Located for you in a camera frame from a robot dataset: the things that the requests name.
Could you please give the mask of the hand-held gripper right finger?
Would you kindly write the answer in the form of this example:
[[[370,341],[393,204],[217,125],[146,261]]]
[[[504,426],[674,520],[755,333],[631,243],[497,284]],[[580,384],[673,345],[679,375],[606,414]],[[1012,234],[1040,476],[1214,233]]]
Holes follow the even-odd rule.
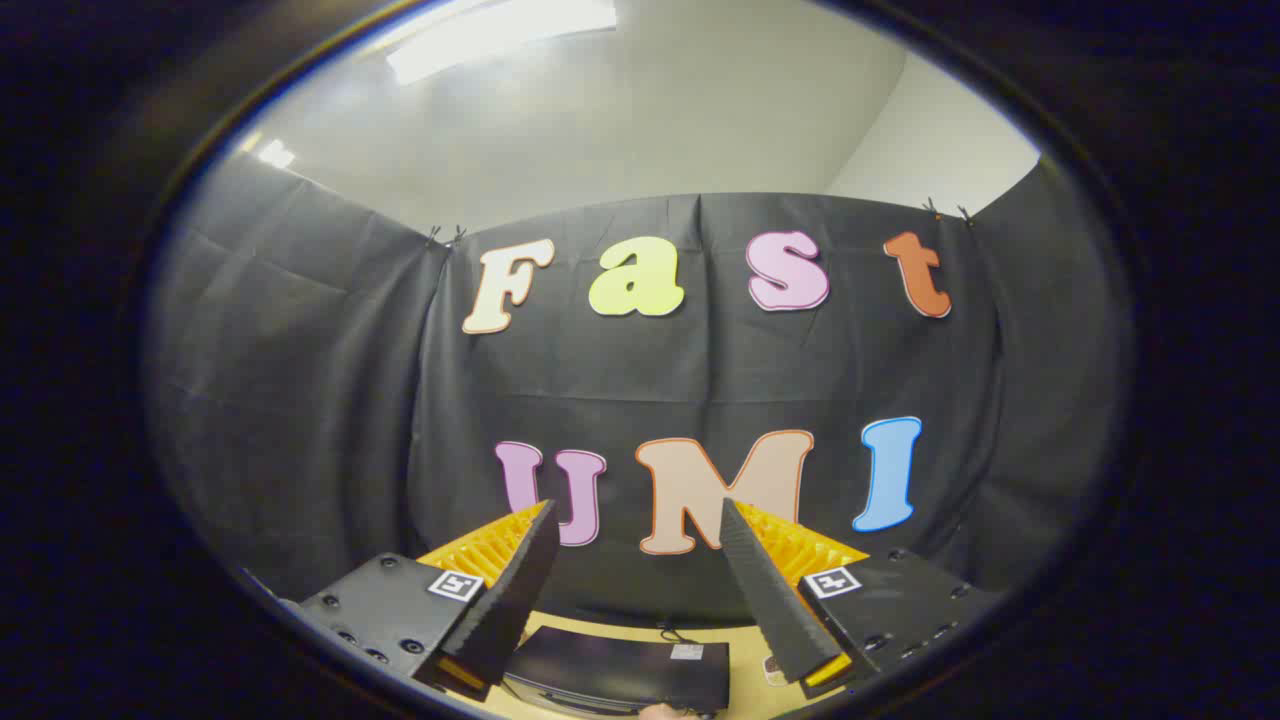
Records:
[[[884,684],[1001,600],[908,550],[858,551],[731,498],[719,542],[783,678],[809,698]]]

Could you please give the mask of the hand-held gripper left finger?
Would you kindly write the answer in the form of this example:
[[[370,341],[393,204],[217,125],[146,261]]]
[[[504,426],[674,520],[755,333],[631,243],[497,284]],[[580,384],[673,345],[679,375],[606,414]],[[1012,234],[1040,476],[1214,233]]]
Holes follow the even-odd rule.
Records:
[[[544,500],[420,559],[380,553],[298,614],[393,675],[484,701],[503,680],[559,547],[556,503]]]

